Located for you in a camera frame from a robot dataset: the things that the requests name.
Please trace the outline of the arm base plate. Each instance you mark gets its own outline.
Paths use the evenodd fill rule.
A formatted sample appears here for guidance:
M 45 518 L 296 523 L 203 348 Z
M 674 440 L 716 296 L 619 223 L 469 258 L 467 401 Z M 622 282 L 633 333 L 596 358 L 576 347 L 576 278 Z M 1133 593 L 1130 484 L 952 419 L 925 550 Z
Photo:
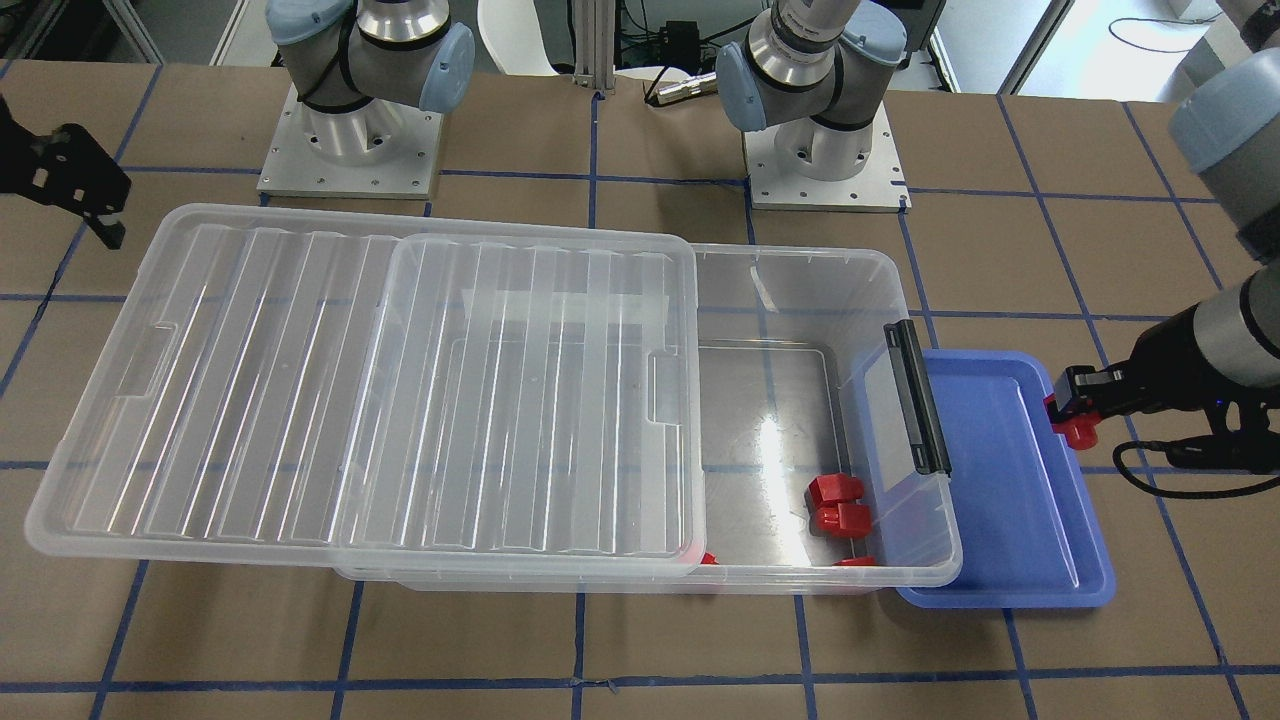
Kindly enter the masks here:
M 270 197 L 397 199 L 434 195 L 447 117 L 374 100 L 326 114 L 288 90 L 257 190 Z
M 751 205 L 772 211 L 900 213 L 913 208 L 884 104 L 837 131 L 801 119 L 742 136 Z

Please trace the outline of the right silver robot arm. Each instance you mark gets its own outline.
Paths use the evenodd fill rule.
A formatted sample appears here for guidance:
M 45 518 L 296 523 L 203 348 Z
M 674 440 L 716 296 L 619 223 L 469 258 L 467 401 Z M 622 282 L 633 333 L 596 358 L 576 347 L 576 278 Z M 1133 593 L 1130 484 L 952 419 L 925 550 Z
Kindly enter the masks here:
M 474 73 L 474 35 L 449 4 L 270 1 L 265 20 L 291 92 L 259 192 L 429 199 L 444 118 Z M 4 110 L 1 186 L 77 215 L 110 250 L 123 245 L 131 178 L 82 126 L 36 135 Z

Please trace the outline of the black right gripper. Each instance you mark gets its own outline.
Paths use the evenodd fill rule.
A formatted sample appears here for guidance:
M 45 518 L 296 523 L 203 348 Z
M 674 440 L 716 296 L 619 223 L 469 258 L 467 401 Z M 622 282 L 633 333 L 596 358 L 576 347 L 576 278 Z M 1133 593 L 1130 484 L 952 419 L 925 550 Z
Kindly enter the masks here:
M 35 135 L 17 122 L 1 100 L 1 191 L 42 205 L 70 206 L 102 245 L 119 250 L 120 219 L 132 181 L 113 155 L 83 127 L 59 126 Z

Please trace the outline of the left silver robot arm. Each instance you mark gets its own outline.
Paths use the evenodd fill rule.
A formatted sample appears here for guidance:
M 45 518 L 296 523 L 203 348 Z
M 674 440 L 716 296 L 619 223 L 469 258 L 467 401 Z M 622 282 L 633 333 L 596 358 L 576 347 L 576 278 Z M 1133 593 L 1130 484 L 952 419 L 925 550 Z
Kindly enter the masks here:
M 1085 415 L 1169 410 L 1206 433 L 1114 434 L 1174 468 L 1277 470 L 1277 40 L 1179 108 L 891 94 L 920 197 L 867 220 L 753 213 L 764 245 L 870 247 L 899 234 L 922 311 L 987 323 L 1103 373 Z

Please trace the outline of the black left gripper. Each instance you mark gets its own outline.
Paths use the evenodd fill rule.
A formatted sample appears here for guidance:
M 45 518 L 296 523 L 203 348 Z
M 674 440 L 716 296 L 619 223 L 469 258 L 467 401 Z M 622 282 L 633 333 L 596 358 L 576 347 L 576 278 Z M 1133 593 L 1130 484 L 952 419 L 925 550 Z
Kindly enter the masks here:
M 1139 336 L 1130 357 L 1106 368 L 1066 366 L 1053 383 L 1052 423 L 1134 413 L 1202 411 L 1206 436 L 1169 441 L 1175 468 L 1277 470 L 1277 346 L 1248 323 L 1212 329 L 1166 320 Z

